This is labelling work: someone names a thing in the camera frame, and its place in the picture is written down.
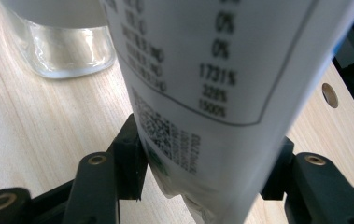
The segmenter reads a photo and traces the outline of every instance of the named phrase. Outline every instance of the hole in wood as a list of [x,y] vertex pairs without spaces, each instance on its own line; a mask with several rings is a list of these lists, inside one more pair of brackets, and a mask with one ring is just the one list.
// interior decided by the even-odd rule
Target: hole in wood
[[337,108],[339,106],[336,92],[334,92],[331,85],[328,83],[322,84],[322,94],[324,95],[326,103],[332,108]]

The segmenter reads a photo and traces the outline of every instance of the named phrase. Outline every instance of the qr code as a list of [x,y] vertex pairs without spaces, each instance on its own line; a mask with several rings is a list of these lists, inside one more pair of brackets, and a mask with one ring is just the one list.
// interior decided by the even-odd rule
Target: qr code
[[153,110],[133,89],[140,125],[156,147],[172,162],[191,174],[197,173],[200,137],[181,131]]

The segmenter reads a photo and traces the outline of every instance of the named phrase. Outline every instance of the brass screw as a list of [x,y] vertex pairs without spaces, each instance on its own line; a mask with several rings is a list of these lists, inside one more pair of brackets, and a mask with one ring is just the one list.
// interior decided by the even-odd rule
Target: brass screw
[[91,164],[91,165],[98,165],[98,164],[103,163],[104,161],[106,161],[105,156],[93,156],[93,157],[89,158],[89,164]]
[[307,155],[304,158],[306,161],[308,161],[314,165],[325,165],[326,164],[325,160],[323,160],[322,158],[317,157],[317,156]]
[[0,195],[0,210],[9,207],[17,199],[15,193],[3,193]]

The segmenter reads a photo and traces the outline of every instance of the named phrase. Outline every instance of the wooden table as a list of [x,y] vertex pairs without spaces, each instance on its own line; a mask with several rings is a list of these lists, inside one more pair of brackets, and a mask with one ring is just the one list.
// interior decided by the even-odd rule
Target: wooden table
[[[339,106],[322,96],[335,90]],[[132,113],[119,64],[101,73],[51,80],[34,74],[14,47],[0,11],[0,189],[33,197],[72,179],[85,155],[106,150]],[[333,66],[288,133],[295,152],[331,159],[354,185],[354,101]],[[120,202],[122,223],[194,223],[180,197],[166,199],[151,171],[142,202]],[[287,223],[282,202],[259,197],[246,223]]]

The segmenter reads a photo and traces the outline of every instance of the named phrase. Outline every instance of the clear glass jar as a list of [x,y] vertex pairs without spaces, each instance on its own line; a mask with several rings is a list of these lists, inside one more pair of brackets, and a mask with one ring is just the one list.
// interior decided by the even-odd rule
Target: clear glass jar
[[104,12],[97,1],[1,2],[21,55],[40,76],[78,77],[115,62]]

